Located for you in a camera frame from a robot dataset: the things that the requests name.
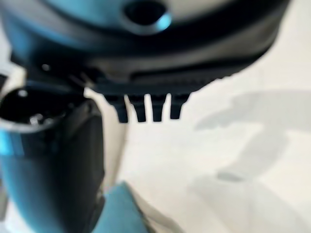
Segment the white tabletop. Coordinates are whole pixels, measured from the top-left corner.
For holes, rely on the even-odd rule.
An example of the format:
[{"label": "white tabletop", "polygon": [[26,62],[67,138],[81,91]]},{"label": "white tabletop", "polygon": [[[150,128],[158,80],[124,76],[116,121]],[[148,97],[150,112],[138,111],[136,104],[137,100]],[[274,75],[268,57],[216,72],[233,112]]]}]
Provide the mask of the white tabletop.
[{"label": "white tabletop", "polygon": [[310,11],[292,2],[268,54],[180,121],[132,122],[119,180],[187,233],[311,232]]}]

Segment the blue fabric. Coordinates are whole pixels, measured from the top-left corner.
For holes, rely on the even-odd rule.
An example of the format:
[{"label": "blue fabric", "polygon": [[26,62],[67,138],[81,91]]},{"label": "blue fabric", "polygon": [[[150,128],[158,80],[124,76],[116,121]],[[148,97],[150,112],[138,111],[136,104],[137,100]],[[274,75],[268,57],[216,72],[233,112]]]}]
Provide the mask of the blue fabric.
[{"label": "blue fabric", "polygon": [[93,233],[148,233],[125,183],[106,195],[104,211]]}]

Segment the black plastic housing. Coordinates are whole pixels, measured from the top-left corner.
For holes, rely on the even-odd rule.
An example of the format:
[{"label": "black plastic housing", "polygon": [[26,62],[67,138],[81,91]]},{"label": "black plastic housing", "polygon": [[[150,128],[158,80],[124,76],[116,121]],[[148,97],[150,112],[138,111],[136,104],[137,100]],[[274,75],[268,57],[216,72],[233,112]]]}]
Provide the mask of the black plastic housing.
[{"label": "black plastic housing", "polygon": [[[78,95],[20,91],[0,105],[0,162],[10,198],[36,233],[90,233],[103,207],[101,113]],[[27,124],[37,113],[50,121]]]}]

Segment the round opening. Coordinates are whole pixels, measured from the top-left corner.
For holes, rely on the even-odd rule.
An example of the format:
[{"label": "round opening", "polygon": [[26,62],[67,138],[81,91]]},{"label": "round opening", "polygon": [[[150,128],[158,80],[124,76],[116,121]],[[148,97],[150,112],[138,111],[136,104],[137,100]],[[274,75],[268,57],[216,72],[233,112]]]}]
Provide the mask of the round opening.
[{"label": "round opening", "polygon": [[125,15],[142,26],[156,23],[165,13],[165,6],[156,1],[137,1],[125,7]]}]

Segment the teal cloth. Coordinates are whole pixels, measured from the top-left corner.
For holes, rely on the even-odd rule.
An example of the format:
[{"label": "teal cloth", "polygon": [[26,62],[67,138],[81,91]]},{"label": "teal cloth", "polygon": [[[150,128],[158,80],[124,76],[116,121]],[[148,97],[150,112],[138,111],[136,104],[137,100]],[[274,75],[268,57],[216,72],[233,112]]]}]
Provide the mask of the teal cloth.
[{"label": "teal cloth", "polygon": [[104,210],[93,233],[148,233],[125,183],[112,188],[105,198]]}]

